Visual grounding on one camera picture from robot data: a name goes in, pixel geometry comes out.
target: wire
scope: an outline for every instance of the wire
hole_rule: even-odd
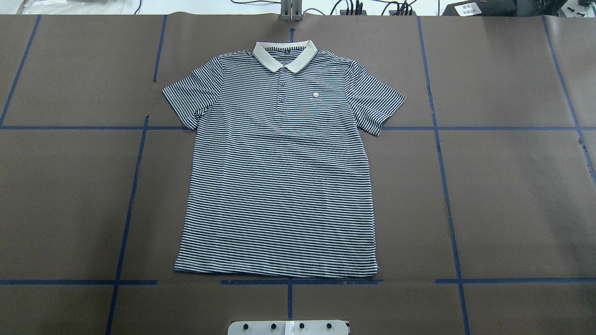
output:
[[[389,7],[390,4],[397,4],[398,10],[399,10],[399,2],[397,2],[397,1],[386,2],[386,4],[387,5],[385,5],[385,8],[383,8],[383,12],[381,12],[381,15],[385,14],[385,11],[387,10],[387,7]]]
[[[143,4],[143,0],[139,0],[139,7],[136,8],[136,11],[133,15],[137,15],[139,13],[139,11],[141,10],[141,5]]]
[[[230,1],[233,2],[233,3],[235,3],[235,4],[254,4],[255,2],[266,2],[269,5],[269,4],[280,4],[281,3],[279,1],[269,1],[269,0],[252,0],[252,1],[230,0]]]
[[[314,10],[314,11],[317,11],[317,12],[319,12],[319,13],[321,13],[321,14],[325,15],[325,13],[323,13],[322,11],[320,11],[320,10],[318,10],[318,9],[316,9],[316,8],[308,8],[307,10],[304,10],[304,13],[308,12],[309,10]]]
[[[333,6],[333,9],[331,10],[331,14],[329,14],[329,15],[333,15],[333,11],[335,10],[335,8],[337,7],[337,5],[339,5],[339,3],[340,3],[341,1],[342,1],[342,0],[337,0],[337,2],[336,2],[336,4],[335,4],[335,6]]]

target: clear plastic sheet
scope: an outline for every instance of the clear plastic sheet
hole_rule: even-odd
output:
[[[25,0],[18,14],[122,14],[126,0]]]

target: shirt sleeve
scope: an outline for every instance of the shirt sleeve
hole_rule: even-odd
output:
[[[182,123],[197,129],[198,119],[217,101],[224,71],[217,57],[193,70],[187,77],[165,87],[162,92]]]
[[[371,76],[363,65],[355,61],[347,71],[346,86],[347,100],[357,126],[375,136],[406,98]]]

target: striped polo shirt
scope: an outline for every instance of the striped polo shirt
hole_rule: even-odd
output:
[[[217,56],[163,93],[197,133],[176,270],[377,272],[358,129],[378,135],[404,95],[312,41]]]

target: white collar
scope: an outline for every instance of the white collar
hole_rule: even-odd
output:
[[[284,67],[283,64],[278,62],[275,58],[273,58],[265,48],[267,47],[276,47],[276,48],[291,48],[293,46],[303,46],[305,47],[302,53],[296,57],[290,64],[286,65],[286,69],[292,71],[293,73],[297,73],[301,69],[304,68],[316,55],[316,47],[312,41],[304,41],[304,42],[296,42],[296,43],[266,43],[266,42],[257,42],[254,46],[253,55],[257,60],[265,66],[269,71],[276,72],[280,68]]]

